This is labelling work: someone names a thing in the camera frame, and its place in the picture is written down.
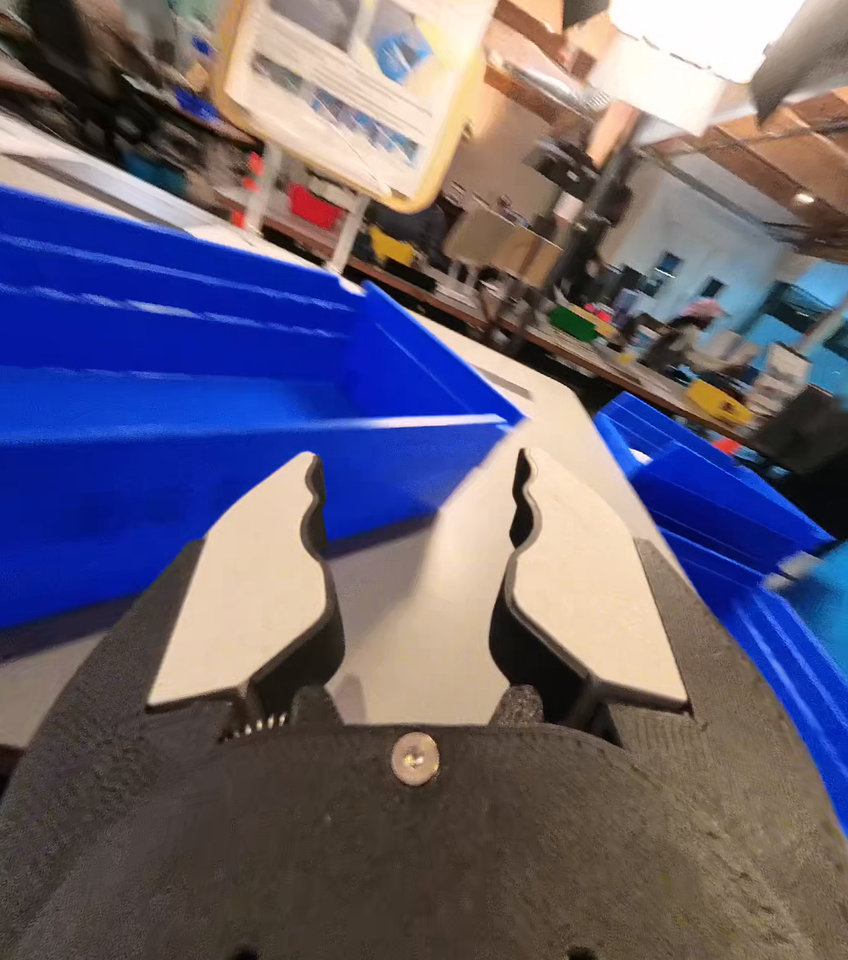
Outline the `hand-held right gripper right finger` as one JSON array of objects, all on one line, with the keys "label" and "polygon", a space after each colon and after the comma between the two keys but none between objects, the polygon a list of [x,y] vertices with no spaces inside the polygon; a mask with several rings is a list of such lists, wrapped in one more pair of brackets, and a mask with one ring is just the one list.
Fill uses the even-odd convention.
[{"label": "hand-held right gripper right finger", "polygon": [[553,455],[521,448],[512,551],[490,621],[490,654],[544,719],[592,719],[601,705],[679,714],[690,696],[634,536]]}]

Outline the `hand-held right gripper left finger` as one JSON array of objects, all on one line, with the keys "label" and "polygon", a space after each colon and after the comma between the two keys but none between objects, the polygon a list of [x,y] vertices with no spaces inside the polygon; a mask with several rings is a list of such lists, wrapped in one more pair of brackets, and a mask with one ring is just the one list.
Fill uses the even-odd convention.
[{"label": "hand-held right gripper left finger", "polygon": [[288,715],[346,653],[327,546],[322,460],[300,453],[204,535],[147,696],[153,712],[200,701],[237,715]]}]

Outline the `blue plastic bin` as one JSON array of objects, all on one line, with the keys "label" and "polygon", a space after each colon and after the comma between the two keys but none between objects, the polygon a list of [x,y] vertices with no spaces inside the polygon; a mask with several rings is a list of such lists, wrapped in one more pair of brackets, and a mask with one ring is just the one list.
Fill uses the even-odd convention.
[{"label": "blue plastic bin", "polygon": [[525,418],[371,283],[0,186],[0,630],[140,594],[301,452],[332,542]]},{"label": "blue plastic bin", "polygon": [[605,404],[594,426],[701,599],[783,705],[848,836],[848,677],[765,584],[831,536],[755,472],[633,394]]}]

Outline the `yellow box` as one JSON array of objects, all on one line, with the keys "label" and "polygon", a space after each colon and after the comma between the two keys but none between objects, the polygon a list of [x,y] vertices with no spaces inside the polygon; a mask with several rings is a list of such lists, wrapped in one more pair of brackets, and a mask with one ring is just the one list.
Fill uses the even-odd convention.
[{"label": "yellow box", "polygon": [[685,399],[702,414],[723,425],[745,427],[754,418],[753,412],[734,392],[708,383],[703,378],[690,383],[685,390]]}]

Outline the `green box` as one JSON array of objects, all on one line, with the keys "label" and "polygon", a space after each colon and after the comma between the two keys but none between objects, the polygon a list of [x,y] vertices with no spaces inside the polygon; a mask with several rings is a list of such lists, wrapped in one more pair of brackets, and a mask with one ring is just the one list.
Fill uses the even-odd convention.
[{"label": "green box", "polygon": [[548,319],[553,328],[579,342],[590,343],[600,335],[590,315],[573,305],[556,304],[550,309]]}]

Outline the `black metal pole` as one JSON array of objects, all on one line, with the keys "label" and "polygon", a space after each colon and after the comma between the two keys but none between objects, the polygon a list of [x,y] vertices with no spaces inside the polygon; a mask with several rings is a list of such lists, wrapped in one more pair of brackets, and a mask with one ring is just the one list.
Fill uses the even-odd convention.
[{"label": "black metal pole", "polygon": [[562,253],[542,285],[522,294],[515,307],[514,330],[508,335],[502,352],[517,359],[525,347],[528,333],[538,315],[552,306],[563,287],[579,284],[588,264],[598,257],[598,249],[610,229],[622,219],[631,201],[629,176],[637,161],[634,140],[647,115],[636,106],[613,101],[593,126],[586,155],[596,179],[579,210],[574,212],[562,244]]}]

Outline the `yellow and black boxes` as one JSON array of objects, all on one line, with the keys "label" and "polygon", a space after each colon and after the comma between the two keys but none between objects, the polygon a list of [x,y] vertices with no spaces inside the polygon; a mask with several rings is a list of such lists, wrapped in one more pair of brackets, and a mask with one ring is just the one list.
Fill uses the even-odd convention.
[{"label": "yellow and black boxes", "polygon": [[394,267],[414,268],[418,265],[420,253],[414,244],[394,238],[377,224],[367,229],[370,250],[375,264],[383,271],[392,271]]}]

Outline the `red plastic bin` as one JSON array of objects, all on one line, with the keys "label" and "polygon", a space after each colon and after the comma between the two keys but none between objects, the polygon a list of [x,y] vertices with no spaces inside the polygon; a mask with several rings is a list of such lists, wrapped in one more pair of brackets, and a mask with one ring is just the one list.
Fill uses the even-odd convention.
[{"label": "red plastic bin", "polygon": [[334,203],[314,194],[308,187],[299,183],[286,186],[287,208],[289,213],[322,230],[333,231],[341,222],[345,211]]}]

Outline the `instruction sheet on stand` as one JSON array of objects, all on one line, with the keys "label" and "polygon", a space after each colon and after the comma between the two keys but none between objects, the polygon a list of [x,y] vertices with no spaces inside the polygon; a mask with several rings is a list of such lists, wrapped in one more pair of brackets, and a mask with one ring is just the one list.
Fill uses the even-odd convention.
[{"label": "instruction sheet on stand", "polygon": [[257,231],[286,158],[355,192],[326,267],[342,274],[369,202],[427,207],[486,72],[496,2],[221,2],[212,100],[264,145]]}]

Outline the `bright ceiling light panel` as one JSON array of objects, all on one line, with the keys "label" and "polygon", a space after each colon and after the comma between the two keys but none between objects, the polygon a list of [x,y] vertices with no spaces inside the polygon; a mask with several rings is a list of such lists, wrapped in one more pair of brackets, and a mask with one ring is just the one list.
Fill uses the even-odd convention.
[{"label": "bright ceiling light panel", "polygon": [[612,1],[615,30],[589,83],[692,136],[727,88],[754,78],[802,1]]}]

